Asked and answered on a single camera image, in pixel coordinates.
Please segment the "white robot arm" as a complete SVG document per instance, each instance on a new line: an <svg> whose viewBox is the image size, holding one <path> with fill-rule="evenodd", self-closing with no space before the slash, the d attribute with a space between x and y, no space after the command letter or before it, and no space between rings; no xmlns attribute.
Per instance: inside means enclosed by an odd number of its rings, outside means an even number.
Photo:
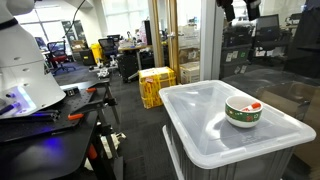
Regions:
<svg viewBox="0 0 320 180"><path fill-rule="evenodd" d="M1 119L23 117L61 101L66 94L51 73L35 38L15 18L35 0L0 0Z"/></svg>

